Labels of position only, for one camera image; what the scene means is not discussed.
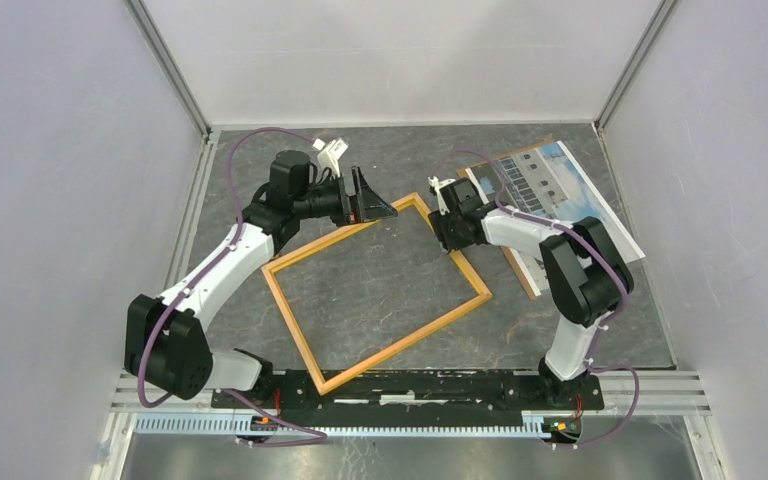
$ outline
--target black base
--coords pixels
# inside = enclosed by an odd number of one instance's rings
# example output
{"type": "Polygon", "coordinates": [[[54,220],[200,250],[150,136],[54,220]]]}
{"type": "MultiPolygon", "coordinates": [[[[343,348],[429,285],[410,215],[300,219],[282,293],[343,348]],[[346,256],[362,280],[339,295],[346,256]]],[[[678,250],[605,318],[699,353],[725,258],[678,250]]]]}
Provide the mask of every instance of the black base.
{"type": "MultiPolygon", "coordinates": [[[[339,372],[325,371],[329,378],[339,372]]],[[[599,379],[589,375],[564,397],[553,396],[536,373],[513,370],[380,370],[367,372],[320,396],[306,371],[288,370],[272,377],[280,390],[281,418],[318,427],[470,427],[521,426],[522,411],[602,410],[599,379]],[[416,400],[445,400],[424,405],[381,404],[382,395],[407,395],[416,400]],[[365,404],[335,403],[339,399],[365,404]]],[[[253,398],[274,408],[275,396],[253,398]]],[[[214,393],[213,408],[246,408],[233,397],[214,393]]]]}

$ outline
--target gray tabletop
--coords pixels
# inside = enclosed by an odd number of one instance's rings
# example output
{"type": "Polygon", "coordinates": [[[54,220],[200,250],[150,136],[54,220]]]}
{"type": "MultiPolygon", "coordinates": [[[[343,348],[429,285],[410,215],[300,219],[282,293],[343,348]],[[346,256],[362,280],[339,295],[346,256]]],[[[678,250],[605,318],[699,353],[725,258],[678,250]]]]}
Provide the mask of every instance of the gray tabletop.
{"type": "MultiPolygon", "coordinates": [[[[210,253],[234,223],[225,168],[245,132],[223,132],[210,173],[193,242],[190,268],[210,253]]],[[[621,201],[598,140],[589,125],[532,124],[439,127],[379,127],[308,130],[324,139],[341,136],[350,148],[341,165],[358,165],[387,201],[418,192],[434,208],[427,177],[455,177],[476,158],[440,158],[468,147],[499,155],[548,137],[563,140],[596,187],[625,222],[621,201]]],[[[247,202],[267,180],[269,164],[284,149],[307,150],[279,133],[247,141],[233,162],[238,191],[247,202]]],[[[284,248],[288,253],[335,227],[306,220],[284,248]]],[[[530,300],[500,249],[464,251],[493,298],[475,311],[391,358],[396,368],[536,368],[551,345],[558,313],[548,295],[530,300]]],[[[599,365],[672,365],[643,264],[631,267],[636,289],[624,317],[604,336],[599,365]]],[[[454,262],[441,252],[415,210],[374,225],[277,274],[314,356],[323,369],[347,368],[475,296],[454,262]]],[[[220,310],[208,330],[211,348],[243,348],[276,368],[304,368],[272,294],[257,272],[220,310]]]]}

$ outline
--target empty wooden frame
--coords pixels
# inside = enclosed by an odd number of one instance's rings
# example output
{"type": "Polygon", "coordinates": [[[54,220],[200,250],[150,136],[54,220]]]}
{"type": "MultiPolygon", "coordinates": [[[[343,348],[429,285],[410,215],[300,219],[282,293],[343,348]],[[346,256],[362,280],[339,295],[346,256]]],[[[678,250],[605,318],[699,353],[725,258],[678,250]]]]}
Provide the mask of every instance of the empty wooden frame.
{"type": "MultiPolygon", "coordinates": [[[[431,227],[431,222],[428,221],[428,214],[431,213],[431,210],[428,209],[428,206],[425,204],[425,202],[422,201],[422,198],[420,198],[418,194],[412,193],[397,200],[395,203],[393,203],[393,207],[398,211],[403,211],[410,207],[415,207],[417,210],[419,210],[422,218],[425,219],[425,223],[431,227]]],[[[310,346],[308,346],[307,340],[305,339],[304,334],[299,327],[299,323],[296,321],[296,317],[293,314],[290,305],[287,303],[287,298],[284,296],[284,292],[281,290],[281,286],[278,285],[278,281],[275,279],[275,274],[289,267],[290,265],[313,255],[316,252],[324,250],[341,240],[344,240],[358,232],[371,227],[372,225],[375,225],[375,223],[377,222],[362,223],[359,225],[350,225],[340,228],[339,230],[325,235],[324,237],[319,238],[263,266],[263,275],[266,277],[266,283],[269,284],[269,288],[272,290],[272,295],[275,297],[275,301],[278,303],[278,308],[281,310],[281,315],[283,315],[284,320],[287,322],[287,327],[290,329],[290,334],[293,336],[293,340],[296,342],[296,346],[299,348],[299,352],[302,354],[302,359],[304,359],[305,365],[307,366],[307,369],[313,378],[313,383],[316,385],[316,389],[319,391],[320,395],[324,395],[331,390],[334,390],[352,378],[380,364],[393,355],[396,355],[397,353],[431,335],[437,330],[440,330],[446,325],[476,309],[481,304],[490,300],[490,298],[493,296],[490,293],[490,290],[487,289],[487,286],[484,285],[484,282],[478,276],[478,273],[476,273],[475,269],[472,268],[472,265],[469,264],[466,257],[464,257],[461,252],[452,252],[449,256],[452,258],[452,260],[455,261],[455,264],[464,274],[467,281],[469,281],[469,284],[472,285],[472,288],[475,289],[477,296],[458,306],[454,310],[451,310],[450,312],[437,318],[431,323],[425,325],[424,327],[416,330],[410,335],[402,338],[389,347],[386,347],[380,350],[378,353],[375,353],[374,355],[362,360],[353,367],[346,369],[333,378],[325,380],[325,377],[322,375],[322,370],[319,368],[319,364],[316,362],[316,358],[314,358],[313,352],[311,352],[310,346]]]]}

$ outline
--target wall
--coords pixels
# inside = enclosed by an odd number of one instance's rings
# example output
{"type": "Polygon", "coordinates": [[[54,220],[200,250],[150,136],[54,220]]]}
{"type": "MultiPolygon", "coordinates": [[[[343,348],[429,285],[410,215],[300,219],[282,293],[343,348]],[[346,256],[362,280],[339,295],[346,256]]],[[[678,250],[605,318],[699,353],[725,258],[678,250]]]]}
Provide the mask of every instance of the wall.
{"type": "Polygon", "coordinates": [[[145,0],[217,125],[591,120],[658,0],[145,0]]]}
{"type": "Polygon", "coordinates": [[[768,478],[768,2],[681,2],[607,147],[732,473],[768,478]]]}
{"type": "Polygon", "coordinates": [[[89,473],[199,143],[122,2],[0,2],[0,478],[89,473]]]}

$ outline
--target robotic arm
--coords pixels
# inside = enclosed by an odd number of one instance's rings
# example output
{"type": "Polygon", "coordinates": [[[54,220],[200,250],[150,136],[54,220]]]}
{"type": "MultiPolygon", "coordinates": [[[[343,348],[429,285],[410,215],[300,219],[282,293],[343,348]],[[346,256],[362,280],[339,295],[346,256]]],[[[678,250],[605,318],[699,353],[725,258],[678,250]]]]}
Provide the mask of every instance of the robotic arm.
{"type": "MultiPolygon", "coordinates": [[[[429,220],[446,251],[489,244],[512,248],[543,262],[552,299],[561,315],[552,347],[541,359],[538,372],[555,396],[574,390],[587,375],[585,358],[599,323],[621,299],[614,282],[570,235],[484,203],[468,178],[430,178],[429,184],[438,202],[438,210],[431,212],[429,220]]],[[[634,289],[631,273],[601,221],[586,217],[572,224],[556,223],[583,237],[614,269],[626,290],[630,293],[634,289]]]]}
{"type": "Polygon", "coordinates": [[[256,388],[262,370],[271,369],[269,362],[242,350],[211,352],[207,345],[204,332],[222,305],[298,233],[301,220],[328,217],[340,227],[398,214],[369,187],[360,168],[352,167],[351,183],[344,182],[337,160],[347,148],[345,142],[317,142],[319,167],[303,152],[280,152],[269,181],[243,209],[245,222],[234,225],[180,282],[156,298],[139,295],[131,302],[125,341],[128,372],[138,374],[150,332],[173,299],[183,297],[150,350],[146,381],[184,400],[205,388],[256,388]],[[325,175],[326,169],[332,173],[325,175]],[[311,179],[311,171],[314,177],[322,171],[322,178],[311,179]]]}

